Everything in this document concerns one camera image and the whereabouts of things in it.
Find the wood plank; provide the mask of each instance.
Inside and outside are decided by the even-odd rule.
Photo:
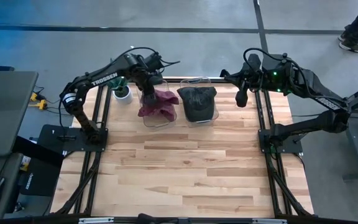
[[[133,85],[131,88],[131,104],[123,106],[111,100],[108,146],[101,158],[92,216],[273,216],[265,157],[257,139],[254,94],[248,95],[247,107],[238,108],[234,99],[237,88],[216,84],[219,118],[211,126],[189,128],[180,103],[175,106],[178,118],[174,125],[150,129],[137,117],[138,96]],[[175,94],[178,88],[170,84]],[[84,105],[89,117],[96,93],[97,89],[89,91]],[[291,123],[287,98],[277,93],[270,96],[276,123]],[[83,158],[83,152],[75,152],[63,161],[52,211],[76,189]],[[305,209],[313,212],[300,160],[291,154],[282,158],[288,187]],[[283,210],[281,190],[277,193]]]

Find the gray floor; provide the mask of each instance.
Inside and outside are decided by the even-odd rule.
[[[358,14],[358,1],[264,0],[260,1],[260,8],[266,29],[341,30]],[[258,28],[252,0],[16,0],[9,3],[0,0],[0,24]],[[358,54],[339,49],[336,36],[272,34],[266,38],[270,53],[288,53],[339,95],[351,95],[358,90]],[[44,95],[54,101],[67,82],[106,65],[111,57],[130,46],[153,47],[165,60],[182,61],[167,68],[164,75],[216,77],[223,68],[237,72],[242,65],[242,52],[248,47],[260,47],[260,39],[259,34],[233,33],[0,30],[0,65],[39,72],[38,86],[44,86]],[[288,99],[293,114],[324,110],[312,100],[295,96]],[[63,119],[64,125],[71,121],[71,118]],[[57,124],[58,116],[28,109],[19,134],[35,137],[47,123]],[[302,145],[315,213],[321,217],[358,220],[358,181],[342,181],[342,175],[358,169],[345,135],[311,133],[302,140]],[[42,213],[46,203],[39,206]]]

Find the red fabric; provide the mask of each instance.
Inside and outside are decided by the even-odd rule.
[[[138,116],[151,116],[161,114],[166,117],[169,121],[175,120],[175,109],[174,105],[179,105],[179,99],[171,91],[154,91],[157,102],[153,105],[143,105],[139,109]]]

